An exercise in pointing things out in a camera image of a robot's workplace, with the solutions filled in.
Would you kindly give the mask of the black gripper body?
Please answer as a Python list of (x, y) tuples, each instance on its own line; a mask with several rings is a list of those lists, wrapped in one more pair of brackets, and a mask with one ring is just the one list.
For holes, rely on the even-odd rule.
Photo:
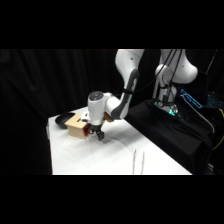
[(89, 129), (92, 129), (93, 132), (98, 133), (98, 132), (102, 131), (101, 128), (102, 128), (102, 124), (100, 124), (100, 125), (91, 124)]

